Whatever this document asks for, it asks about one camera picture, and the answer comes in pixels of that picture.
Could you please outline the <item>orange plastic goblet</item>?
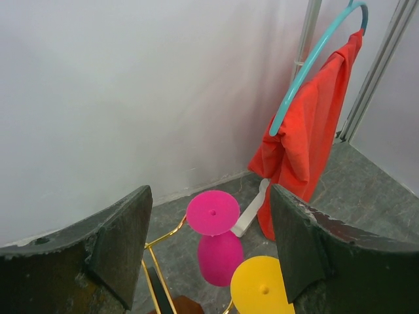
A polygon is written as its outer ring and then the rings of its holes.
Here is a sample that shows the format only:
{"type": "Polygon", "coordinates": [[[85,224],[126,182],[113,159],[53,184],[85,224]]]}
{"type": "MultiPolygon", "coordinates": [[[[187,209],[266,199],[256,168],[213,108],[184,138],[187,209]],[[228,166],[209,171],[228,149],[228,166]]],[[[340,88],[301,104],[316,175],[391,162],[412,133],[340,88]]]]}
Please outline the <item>orange plastic goblet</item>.
{"type": "Polygon", "coordinates": [[[280,261],[271,256],[254,256],[242,262],[232,276],[230,294],[242,314],[295,312],[287,301],[280,261]]]}

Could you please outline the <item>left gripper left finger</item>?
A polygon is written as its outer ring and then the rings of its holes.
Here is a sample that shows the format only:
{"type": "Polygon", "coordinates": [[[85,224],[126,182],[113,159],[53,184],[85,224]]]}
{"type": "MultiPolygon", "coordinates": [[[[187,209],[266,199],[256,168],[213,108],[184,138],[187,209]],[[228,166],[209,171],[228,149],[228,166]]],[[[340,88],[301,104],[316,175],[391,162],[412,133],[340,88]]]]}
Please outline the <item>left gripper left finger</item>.
{"type": "Polygon", "coordinates": [[[152,206],[141,186],[57,232],[1,248],[1,312],[131,310],[152,206]]]}

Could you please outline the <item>pink plastic goblet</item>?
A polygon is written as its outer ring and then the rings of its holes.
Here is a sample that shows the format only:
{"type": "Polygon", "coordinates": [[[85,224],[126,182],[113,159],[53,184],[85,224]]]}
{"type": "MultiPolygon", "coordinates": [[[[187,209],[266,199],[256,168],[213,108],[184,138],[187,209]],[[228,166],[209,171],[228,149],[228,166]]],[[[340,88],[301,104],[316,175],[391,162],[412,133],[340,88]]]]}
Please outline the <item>pink plastic goblet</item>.
{"type": "Polygon", "coordinates": [[[244,261],[242,243],[232,232],[239,216],[236,199],[220,190],[202,192],[187,206],[187,223],[200,234],[197,248],[200,272],[216,287],[229,286],[236,268],[244,261]]]}

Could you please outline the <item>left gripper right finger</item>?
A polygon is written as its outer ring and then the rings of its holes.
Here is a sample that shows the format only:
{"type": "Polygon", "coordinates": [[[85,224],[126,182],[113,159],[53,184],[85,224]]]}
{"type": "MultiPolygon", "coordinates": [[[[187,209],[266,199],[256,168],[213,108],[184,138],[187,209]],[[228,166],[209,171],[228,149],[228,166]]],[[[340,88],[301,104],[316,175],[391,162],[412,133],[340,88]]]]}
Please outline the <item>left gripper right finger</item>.
{"type": "Polygon", "coordinates": [[[296,313],[417,313],[418,245],[350,226],[280,185],[270,208],[296,313]]]}

